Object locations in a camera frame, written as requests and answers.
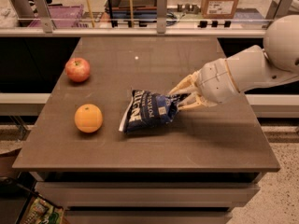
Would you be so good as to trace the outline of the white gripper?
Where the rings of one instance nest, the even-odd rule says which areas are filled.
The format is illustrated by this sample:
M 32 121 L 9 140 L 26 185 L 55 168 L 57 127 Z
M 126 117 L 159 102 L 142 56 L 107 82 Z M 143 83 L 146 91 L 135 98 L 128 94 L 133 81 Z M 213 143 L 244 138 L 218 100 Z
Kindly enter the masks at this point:
M 206 63 L 199 71 L 183 78 L 168 94 L 187 94 L 178 103 L 178 110 L 185 111 L 226 103 L 239 94 L 226 59 Z

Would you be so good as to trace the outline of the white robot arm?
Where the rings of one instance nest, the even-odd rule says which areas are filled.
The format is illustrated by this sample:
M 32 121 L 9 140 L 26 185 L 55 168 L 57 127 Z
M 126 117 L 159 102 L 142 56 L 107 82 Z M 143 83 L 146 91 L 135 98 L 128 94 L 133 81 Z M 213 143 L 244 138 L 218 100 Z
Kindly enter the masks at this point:
M 257 88 L 271 88 L 299 80 L 299 16 L 273 21 L 263 44 L 220 58 L 183 78 L 169 93 L 184 94 L 180 111 L 225 104 Z

